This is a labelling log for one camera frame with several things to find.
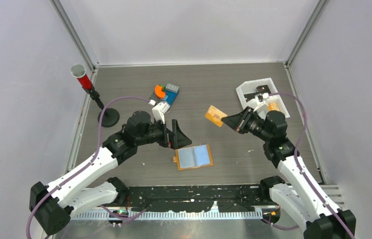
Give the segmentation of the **orange credit card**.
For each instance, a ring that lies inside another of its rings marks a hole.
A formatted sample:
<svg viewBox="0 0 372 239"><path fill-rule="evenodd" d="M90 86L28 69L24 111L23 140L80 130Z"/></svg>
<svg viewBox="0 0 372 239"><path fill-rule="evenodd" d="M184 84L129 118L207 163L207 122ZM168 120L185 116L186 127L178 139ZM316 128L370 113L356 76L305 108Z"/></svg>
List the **orange credit card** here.
<svg viewBox="0 0 372 239"><path fill-rule="evenodd" d="M268 111L279 111L280 112L280 109L277 105L277 103L269 103L268 104Z"/></svg>
<svg viewBox="0 0 372 239"><path fill-rule="evenodd" d="M222 118L226 117L227 114L219 110L215 106L211 105L205 113L205 118L214 123L218 127L223 126Z"/></svg>

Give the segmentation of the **orange leather card holder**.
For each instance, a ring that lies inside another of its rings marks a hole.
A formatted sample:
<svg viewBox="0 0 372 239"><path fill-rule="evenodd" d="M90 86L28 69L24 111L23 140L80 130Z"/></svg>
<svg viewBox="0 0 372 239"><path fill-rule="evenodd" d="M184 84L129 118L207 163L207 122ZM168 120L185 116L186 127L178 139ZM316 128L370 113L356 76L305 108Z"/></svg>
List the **orange leather card holder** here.
<svg viewBox="0 0 372 239"><path fill-rule="evenodd" d="M179 171L213 165L209 144L176 149L175 152L172 161L177 164Z"/></svg>

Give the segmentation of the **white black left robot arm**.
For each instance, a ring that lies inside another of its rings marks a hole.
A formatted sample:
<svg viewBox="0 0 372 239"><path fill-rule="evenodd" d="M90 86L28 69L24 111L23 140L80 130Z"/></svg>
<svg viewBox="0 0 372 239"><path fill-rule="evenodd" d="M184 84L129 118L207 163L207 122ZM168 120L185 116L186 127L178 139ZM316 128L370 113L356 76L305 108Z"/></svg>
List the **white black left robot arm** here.
<svg viewBox="0 0 372 239"><path fill-rule="evenodd" d="M109 203L124 205L129 190L117 177L95 188L86 187L135 155L139 146L152 143L179 149L192 141L180 130L176 119L172 120L172 129L168 129L163 120L151 120L144 111L134 112L120 131L99 143L97 151L75 169L46 185L37 182L31 187L31 214L26 231L30 232L31 221L36 219L46 235L51 236L60 232L71 218L93 207Z"/></svg>

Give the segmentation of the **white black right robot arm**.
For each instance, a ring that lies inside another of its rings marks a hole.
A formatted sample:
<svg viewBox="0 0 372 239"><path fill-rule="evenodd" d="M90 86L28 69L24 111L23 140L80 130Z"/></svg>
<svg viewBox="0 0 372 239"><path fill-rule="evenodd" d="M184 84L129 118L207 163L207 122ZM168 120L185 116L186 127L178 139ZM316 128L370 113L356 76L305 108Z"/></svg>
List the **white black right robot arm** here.
<svg viewBox="0 0 372 239"><path fill-rule="evenodd" d="M223 117L222 122L237 133L251 133L264 141L266 158L287 179L279 176L260 182L259 198L278 204L297 223L305 239L353 239L356 217L342 210L307 170L297 147L287 138L287 122L279 111L261 118L251 107Z"/></svg>

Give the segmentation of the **toy brick assembly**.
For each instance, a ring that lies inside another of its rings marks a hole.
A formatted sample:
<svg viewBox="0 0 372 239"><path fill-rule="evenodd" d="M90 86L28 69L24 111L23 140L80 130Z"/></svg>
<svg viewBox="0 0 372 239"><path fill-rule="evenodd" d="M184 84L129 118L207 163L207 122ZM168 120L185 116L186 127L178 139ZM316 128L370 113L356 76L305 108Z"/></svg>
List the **toy brick assembly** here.
<svg viewBox="0 0 372 239"><path fill-rule="evenodd" d="M176 85L167 83L166 85L156 85L152 95L150 96L149 104L155 106L159 103L163 104L163 112L167 112L177 96L179 95L180 88Z"/></svg>

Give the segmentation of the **black microphone stand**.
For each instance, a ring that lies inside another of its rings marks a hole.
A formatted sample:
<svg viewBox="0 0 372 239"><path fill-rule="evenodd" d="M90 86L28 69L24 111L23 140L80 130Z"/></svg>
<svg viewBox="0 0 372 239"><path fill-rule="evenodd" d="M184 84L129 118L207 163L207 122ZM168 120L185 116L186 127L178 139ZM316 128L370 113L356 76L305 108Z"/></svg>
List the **black microphone stand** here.
<svg viewBox="0 0 372 239"><path fill-rule="evenodd" d="M116 109L113 108L104 108L104 104L100 99L99 93L92 87L91 90L87 90L90 98L96 102L97 106L101 109L101 112L98 114L98 122L102 127L112 127L115 126L120 119L120 114Z"/></svg>

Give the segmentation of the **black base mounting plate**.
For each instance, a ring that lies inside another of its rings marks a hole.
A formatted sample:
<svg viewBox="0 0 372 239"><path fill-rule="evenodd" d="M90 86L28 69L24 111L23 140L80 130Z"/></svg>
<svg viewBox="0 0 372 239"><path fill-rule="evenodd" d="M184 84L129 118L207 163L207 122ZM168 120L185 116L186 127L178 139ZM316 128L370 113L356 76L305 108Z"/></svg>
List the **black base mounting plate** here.
<svg viewBox="0 0 372 239"><path fill-rule="evenodd" d="M279 206L260 196L258 185L131 186L122 204L106 203L140 212L252 212L255 208L275 210Z"/></svg>

